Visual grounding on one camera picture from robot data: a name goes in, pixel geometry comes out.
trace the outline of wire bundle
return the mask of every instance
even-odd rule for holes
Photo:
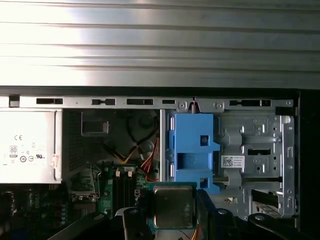
[[[123,157],[121,156],[118,152],[116,152],[115,150],[109,149],[104,143],[102,143],[102,148],[107,151],[108,153],[110,153],[113,157],[115,157],[121,164],[127,164],[129,161],[132,162],[137,162],[131,159],[131,157],[134,155],[134,153],[140,149],[140,145],[143,144],[144,142],[148,141],[150,138],[152,138],[153,135],[155,135],[155,133],[157,132],[159,128],[159,121],[158,119],[155,117],[154,118],[154,125],[153,125],[153,130],[144,138],[142,138],[141,140],[137,141],[135,139],[135,137],[133,136],[133,133],[131,131],[130,128],[130,118],[127,118],[126,120],[126,131],[128,133],[128,135],[130,136],[131,140],[133,141],[133,147],[131,148],[131,150],[129,151],[127,157]]]
[[[154,143],[154,148],[152,150],[152,153],[151,155],[141,164],[140,168],[146,173],[146,176],[145,176],[145,180],[147,181],[151,181],[151,182],[154,182],[154,181],[158,181],[158,179],[154,179],[154,178],[150,178],[148,177],[148,174],[151,172],[152,170],[152,163],[153,163],[153,160],[154,160],[154,157],[155,157],[155,154],[158,150],[158,146],[159,146],[159,138],[157,137],[155,139],[155,143]]]
[[[190,237],[190,240],[197,240],[199,231],[200,231],[200,224],[198,224],[196,229],[193,231],[193,233],[192,233],[192,235]]]

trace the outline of metal frame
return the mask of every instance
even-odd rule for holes
[[[37,99],[53,99],[59,100],[58,104],[38,104]],[[100,104],[92,105],[93,100],[99,100]],[[112,100],[114,102],[111,105],[105,104],[105,100]],[[128,104],[128,100],[139,100],[138,104]],[[141,104],[140,100],[148,100],[148,104]],[[161,182],[168,181],[169,179],[169,162],[167,154],[167,130],[169,127],[169,114],[172,112],[185,113],[188,111],[191,103],[196,101],[199,109],[204,113],[216,113],[223,114],[225,111],[249,111],[249,110],[264,110],[272,112],[276,107],[294,107],[294,101],[292,99],[270,99],[270,106],[241,106],[230,105],[229,99],[222,98],[202,98],[202,97],[131,97],[131,96],[40,96],[40,95],[21,95],[19,97],[18,105],[16,107],[24,109],[156,109],[160,110],[160,173],[159,180]],[[8,108],[11,106],[10,98],[8,96],[0,97],[0,107]],[[253,202],[251,198],[251,190],[265,190],[271,189],[277,191],[281,188],[285,188],[286,192],[279,194],[279,214],[282,217],[291,217],[296,212],[295,203],[295,186],[292,179],[294,179],[295,164],[294,164],[294,136],[295,125],[291,117],[281,116],[280,127],[282,131],[282,156],[281,161],[285,163],[284,168],[281,169],[281,176],[283,177],[283,184],[279,182],[250,182],[244,183],[240,186],[235,186],[233,183],[241,182],[241,175],[235,174],[228,169],[226,171],[229,176],[229,187],[219,196],[211,196],[215,203],[221,208],[229,208],[234,213],[238,213],[239,217],[246,219],[246,217],[252,214]],[[220,201],[222,198],[236,197],[236,204],[231,203],[225,206],[224,201]]]

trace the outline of metal side panel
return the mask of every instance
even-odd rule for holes
[[[320,89],[319,10],[315,0],[4,0],[0,86]]]

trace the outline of ventilation grille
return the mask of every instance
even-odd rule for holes
[[[69,112],[69,172],[73,172],[85,163],[83,140],[81,135],[81,112]]]

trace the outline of silver metal panel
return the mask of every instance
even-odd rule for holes
[[[227,111],[217,114],[218,143],[221,155],[245,156],[244,178],[272,178],[281,176],[283,129],[281,117],[274,111]],[[270,150],[270,154],[248,155],[248,150]]]
[[[62,112],[0,109],[0,183],[61,183]]]
[[[319,9],[312,0],[5,0],[0,85],[320,89]]]
[[[167,160],[166,160],[166,151],[167,151],[167,115],[166,110],[160,110],[160,173],[159,173],[159,182],[165,182],[166,178],[166,169],[167,169]]]
[[[0,98],[0,101],[6,103],[7,97]],[[59,99],[59,104],[39,103],[38,100]],[[130,100],[151,100],[149,104],[131,104]],[[100,104],[93,104],[93,101],[99,100]],[[113,100],[114,104],[105,104],[105,100]],[[199,109],[203,113],[223,113],[225,110],[275,110],[276,107],[292,107],[292,100],[269,100],[270,106],[241,106],[230,105],[230,101],[218,98],[198,98],[195,100],[199,104]],[[176,110],[177,112],[187,112],[190,104],[194,101],[193,97],[137,97],[137,96],[33,96],[22,95],[19,97],[19,106],[21,108],[48,108],[56,107],[62,109],[166,109]]]

